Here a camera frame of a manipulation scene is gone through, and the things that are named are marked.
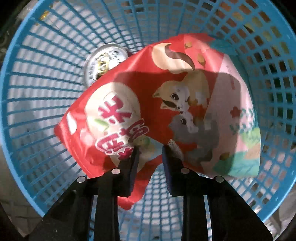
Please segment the red squirrel snack bag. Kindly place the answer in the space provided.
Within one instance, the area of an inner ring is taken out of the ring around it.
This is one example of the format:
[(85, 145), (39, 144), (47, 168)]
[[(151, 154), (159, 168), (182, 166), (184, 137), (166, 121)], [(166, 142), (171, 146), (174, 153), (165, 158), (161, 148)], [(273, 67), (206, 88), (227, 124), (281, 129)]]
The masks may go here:
[(55, 135), (90, 177), (140, 151), (129, 197), (139, 201), (167, 145), (209, 177), (259, 173), (260, 129), (238, 53), (207, 34), (148, 45), (100, 76), (66, 111)]

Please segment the silver beverage can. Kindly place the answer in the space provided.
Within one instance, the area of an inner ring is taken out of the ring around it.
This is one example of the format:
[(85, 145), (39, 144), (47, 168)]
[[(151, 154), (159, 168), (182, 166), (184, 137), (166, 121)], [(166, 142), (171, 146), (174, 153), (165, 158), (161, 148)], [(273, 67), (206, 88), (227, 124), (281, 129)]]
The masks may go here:
[(130, 56), (130, 51), (119, 44), (109, 43), (96, 48), (83, 65), (83, 82), (86, 88), (102, 75), (118, 66)]

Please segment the blue plastic mesh trash basket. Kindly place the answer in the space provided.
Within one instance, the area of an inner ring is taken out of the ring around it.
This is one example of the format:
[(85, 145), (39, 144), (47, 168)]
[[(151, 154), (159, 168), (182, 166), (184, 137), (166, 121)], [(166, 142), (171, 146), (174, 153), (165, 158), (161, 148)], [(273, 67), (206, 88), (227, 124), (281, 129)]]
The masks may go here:
[[(191, 33), (238, 53), (260, 129), (259, 173), (222, 177), (264, 224), (275, 213), (295, 184), (295, 1), (37, 1), (2, 64), (1, 142), (42, 218), (78, 177), (90, 179), (54, 132), (88, 89), (86, 58), (104, 44), (132, 56)], [(143, 197), (129, 210), (118, 204), (119, 240), (182, 240), (183, 202), (170, 195), (162, 160)]]

